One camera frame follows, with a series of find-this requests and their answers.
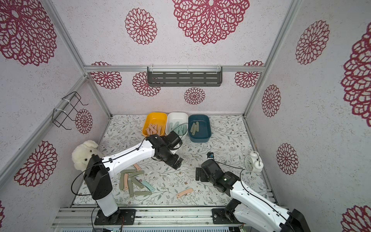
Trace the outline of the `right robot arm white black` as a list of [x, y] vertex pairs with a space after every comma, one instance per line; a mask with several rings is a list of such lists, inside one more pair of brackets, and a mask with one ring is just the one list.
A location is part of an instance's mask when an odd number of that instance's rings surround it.
[[208, 180], [221, 193], [232, 198], [217, 218], [230, 223], [242, 223], [259, 232], [309, 232], [304, 215], [298, 210], [289, 211], [270, 202], [248, 187], [232, 172], [223, 172], [214, 159], [201, 164]]

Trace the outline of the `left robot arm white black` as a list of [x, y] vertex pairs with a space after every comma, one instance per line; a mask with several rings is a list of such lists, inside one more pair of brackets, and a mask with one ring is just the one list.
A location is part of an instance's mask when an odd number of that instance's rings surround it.
[[164, 136], [149, 135], [141, 143], [117, 154], [103, 158], [93, 155], [84, 171], [84, 182], [103, 215], [109, 218], [119, 213], [119, 207], [112, 193], [111, 178], [126, 168], [152, 157], [165, 162], [176, 170], [183, 161], [176, 154], [182, 144], [183, 141], [179, 135], [172, 131]]

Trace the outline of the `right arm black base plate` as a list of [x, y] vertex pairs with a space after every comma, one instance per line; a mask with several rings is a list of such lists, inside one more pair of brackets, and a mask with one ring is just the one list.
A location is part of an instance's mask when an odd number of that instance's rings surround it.
[[241, 224], [236, 217], [231, 213], [227, 212], [224, 208], [213, 208], [212, 209], [213, 224]]

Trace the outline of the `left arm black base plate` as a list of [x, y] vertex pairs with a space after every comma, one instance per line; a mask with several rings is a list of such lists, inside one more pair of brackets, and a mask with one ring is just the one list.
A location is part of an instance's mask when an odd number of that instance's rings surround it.
[[105, 225], [133, 225], [136, 216], [135, 209], [118, 209], [110, 216], [105, 216], [103, 211], [100, 209], [93, 222], [94, 226], [105, 226]]

